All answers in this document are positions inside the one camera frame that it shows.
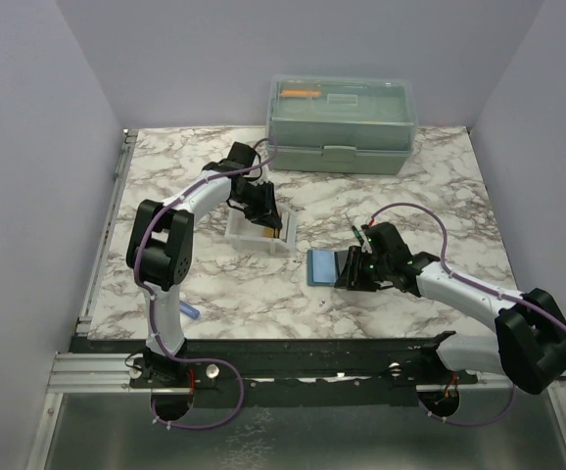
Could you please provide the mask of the blue leather card holder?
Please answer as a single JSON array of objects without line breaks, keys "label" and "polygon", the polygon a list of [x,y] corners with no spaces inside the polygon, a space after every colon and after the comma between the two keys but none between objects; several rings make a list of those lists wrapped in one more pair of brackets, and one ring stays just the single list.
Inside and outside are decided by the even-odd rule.
[{"label": "blue leather card holder", "polygon": [[307,284],[311,287],[334,287],[342,273],[347,255],[347,251],[308,250]]}]

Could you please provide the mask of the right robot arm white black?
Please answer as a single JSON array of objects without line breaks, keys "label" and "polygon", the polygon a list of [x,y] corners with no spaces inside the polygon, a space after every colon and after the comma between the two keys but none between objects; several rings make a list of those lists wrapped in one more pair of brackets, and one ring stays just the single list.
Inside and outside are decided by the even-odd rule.
[{"label": "right robot arm white black", "polygon": [[362,232],[365,246],[351,246],[334,256],[335,288],[395,288],[449,306],[492,331],[490,337],[440,335],[419,362],[427,381],[440,384],[458,371],[487,372],[537,395],[563,379],[566,320],[548,292],[504,291],[450,269],[437,256],[415,254],[389,222],[365,225]]}]

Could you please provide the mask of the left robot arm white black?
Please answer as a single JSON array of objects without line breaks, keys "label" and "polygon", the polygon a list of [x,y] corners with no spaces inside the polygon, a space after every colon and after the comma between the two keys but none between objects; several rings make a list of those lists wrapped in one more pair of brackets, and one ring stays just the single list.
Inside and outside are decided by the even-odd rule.
[{"label": "left robot arm white black", "polygon": [[191,267],[195,226],[225,204],[251,224],[279,234],[283,224],[274,185],[252,175],[268,164],[257,145],[235,142],[224,159],[206,164],[189,187],[163,202],[145,200],[137,208],[126,263],[147,302],[145,368],[167,387],[185,379],[190,362],[179,356],[185,344],[179,304],[180,284]]}]

